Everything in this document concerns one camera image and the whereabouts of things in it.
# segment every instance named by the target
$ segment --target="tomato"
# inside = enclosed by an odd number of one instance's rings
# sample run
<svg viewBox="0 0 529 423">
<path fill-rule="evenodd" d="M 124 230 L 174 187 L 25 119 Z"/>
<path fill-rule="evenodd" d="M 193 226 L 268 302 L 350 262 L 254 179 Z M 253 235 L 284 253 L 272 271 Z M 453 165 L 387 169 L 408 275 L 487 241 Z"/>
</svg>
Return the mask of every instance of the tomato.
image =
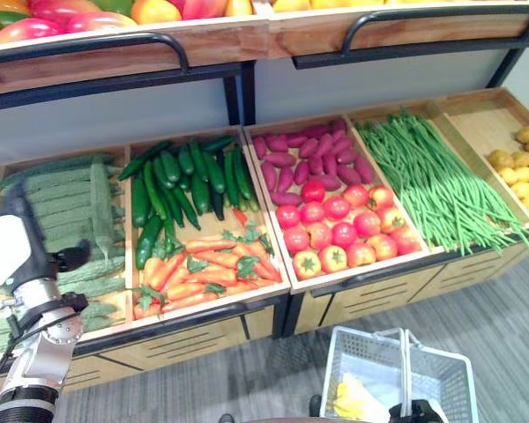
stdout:
<svg viewBox="0 0 529 423">
<path fill-rule="evenodd" d="M 302 185 L 300 195 L 304 203 L 312 201 L 321 203 L 325 198 L 325 187 L 320 181 L 307 181 Z"/>
<path fill-rule="evenodd" d="M 332 230 L 323 222 L 312 223 L 308 226 L 309 245 L 313 249 L 324 249 L 332 245 Z"/>
<path fill-rule="evenodd" d="M 376 214 L 380 218 L 380 229 L 385 234 L 389 234 L 391 231 L 402 227 L 406 223 L 401 211 L 393 206 L 379 210 Z"/>
<path fill-rule="evenodd" d="M 96 11 L 77 15 L 67 23 L 67 33 L 81 33 L 100 29 L 137 26 L 135 21 L 127 16 L 112 11 Z"/>
<path fill-rule="evenodd" d="M 354 228 L 358 236 L 369 238 L 380 234 L 380 218 L 373 211 L 363 211 L 353 220 Z"/>
<path fill-rule="evenodd" d="M 366 188 L 357 183 L 346 187 L 345 192 L 343 193 L 343 198 L 349 202 L 351 207 L 358 209 L 367 205 L 369 202 L 369 192 Z"/>
<path fill-rule="evenodd" d="M 31 40 L 63 33 L 56 22 L 46 19 L 21 19 L 0 30 L 0 44 L 4 42 Z"/>
<path fill-rule="evenodd" d="M 52 20 L 62 27 L 74 16 L 93 11 L 102 10 L 88 0 L 40 0 L 32 4 L 34 18 Z"/>
<path fill-rule="evenodd" d="M 321 274 L 321 263 L 313 251 L 300 251 L 292 260 L 298 279 L 309 279 Z"/>
<path fill-rule="evenodd" d="M 180 11 L 167 0 L 137 0 L 131 8 L 131 17 L 140 25 L 182 19 Z"/>
<path fill-rule="evenodd" d="M 377 261 L 388 260 L 398 255 L 398 244 L 386 234 L 368 238 L 367 245 L 374 249 Z"/>
<path fill-rule="evenodd" d="M 321 269 L 325 273 L 334 273 L 346 269 L 346 252 L 341 247 L 331 245 L 319 253 Z"/>
<path fill-rule="evenodd" d="M 349 267 L 364 266 L 376 261 L 376 253 L 364 242 L 354 242 L 346 249 L 346 260 Z"/>
<path fill-rule="evenodd" d="M 392 207 L 394 205 L 393 191 L 384 185 L 373 187 L 369 191 L 369 207 L 375 212 L 378 210 Z"/>
<path fill-rule="evenodd" d="M 321 203 L 312 201 L 306 203 L 300 210 L 300 220 L 304 225 L 320 222 L 325 218 L 325 210 Z"/>
<path fill-rule="evenodd" d="M 341 220 L 349 214 L 351 205 L 349 202 L 340 196 L 328 198 L 324 203 L 325 214 L 329 219 Z"/>
<path fill-rule="evenodd" d="M 396 242 L 396 245 L 398 246 L 398 254 L 400 256 L 415 251 L 421 251 L 419 236 L 409 226 L 403 226 L 400 229 L 396 229 L 390 234 L 390 236 Z"/>
<path fill-rule="evenodd" d="M 337 245 L 343 249 L 349 247 L 356 241 L 356 229 L 347 222 L 340 222 L 332 229 L 333 245 Z"/>
<path fill-rule="evenodd" d="M 284 242 L 288 252 L 293 256 L 309 248 L 309 235 L 300 227 L 291 227 L 284 233 Z"/>
<path fill-rule="evenodd" d="M 223 16 L 227 0 L 186 0 L 184 2 L 184 19 L 206 19 Z"/>
<path fill-rule="evenodd" d="M 276 219 L 282 229 L 288 229 L 300 223 L 300 211 L 295 205 L 281 205 L 276 209 Z"/>
</svg>

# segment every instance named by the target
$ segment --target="gray carpet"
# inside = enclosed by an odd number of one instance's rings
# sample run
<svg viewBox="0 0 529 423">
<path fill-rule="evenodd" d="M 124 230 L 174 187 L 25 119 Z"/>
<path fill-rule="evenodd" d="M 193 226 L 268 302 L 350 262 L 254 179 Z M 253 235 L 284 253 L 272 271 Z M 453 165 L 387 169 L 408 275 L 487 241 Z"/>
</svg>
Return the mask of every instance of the gray carpet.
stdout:
<svg viewBox="0 0 529 423">
<path fill-rule="evenodd" d="M 473 363 L 480 422 L 529 423 L 529 258 L 485 284 L 346 326 L 409 328 Z M 305 416 L 320 393 L 330 330 L 262 339 L 62 397 L 56 423 L 217 422 Z"/>
</svg>

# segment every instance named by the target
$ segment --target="robotic arm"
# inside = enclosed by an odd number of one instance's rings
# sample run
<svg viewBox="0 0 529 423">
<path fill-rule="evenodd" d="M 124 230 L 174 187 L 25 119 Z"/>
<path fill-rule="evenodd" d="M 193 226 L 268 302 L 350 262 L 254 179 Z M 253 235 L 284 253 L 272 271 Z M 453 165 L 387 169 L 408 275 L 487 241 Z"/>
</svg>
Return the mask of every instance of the robotic arm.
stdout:
<svg viewBox="0 0 529 423">
<path fill-rule="evenodd" d="M 87 262 L 90 247 L 49 254 L 44 236 L 26 199 L 23 182 L 4 198 L 0 210 L 0 286 L 12 299 L 1 308 L 16 309 L 0 373 L 16 345 L 24 351 L 11 366 L 0 393 L 0 423 L 47 423 L 69 371 L 72 352 L 82 336 L 78 313 L 88 305 L 82 294 L 61 295 L 59 271 L 73 271 Z"/>
</svg>

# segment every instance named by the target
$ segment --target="white wall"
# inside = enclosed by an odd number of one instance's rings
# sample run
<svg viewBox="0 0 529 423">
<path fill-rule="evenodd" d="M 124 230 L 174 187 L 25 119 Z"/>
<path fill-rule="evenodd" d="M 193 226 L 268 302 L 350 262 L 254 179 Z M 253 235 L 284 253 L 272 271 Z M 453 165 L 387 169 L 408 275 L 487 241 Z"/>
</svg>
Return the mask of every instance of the white wall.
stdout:
<svg viewBox="0 0 529 423">
<path fill-rule="evenodd" d="M 257 120 L 482 88 L 502 52 L 421 56 L 295 70 L 257 63 Z M 529 51 L 507 81 L 529 107 Z M 227 125 L 221 81 L 141 88 L 0 110 L 0 163 Z"/>
</svg>

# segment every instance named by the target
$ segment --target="white plastic basket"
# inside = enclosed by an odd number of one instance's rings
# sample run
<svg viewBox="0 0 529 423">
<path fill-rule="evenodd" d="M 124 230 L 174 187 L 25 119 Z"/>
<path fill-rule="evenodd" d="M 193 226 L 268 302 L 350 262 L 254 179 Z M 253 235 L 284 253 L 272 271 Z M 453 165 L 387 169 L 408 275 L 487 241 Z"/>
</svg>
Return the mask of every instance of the white plastic basket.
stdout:
<svg viewBox="0 0 529 423">
<path fill-rule="evenodd" d="M 400 340 L 388 338 L 391 334 L 399 334 Z M 412 399 L 432 399 L 441 405 L 450 423 L 478 423 L 470 360 L 426 347 L 409 330 L 367 333 L 333 328 L 321 417 L 338 417 L 333 401 L 347 373 L 358 378 L 387 410 L 404 404 L 402 416 L 411 415 Z"/>
</svg>

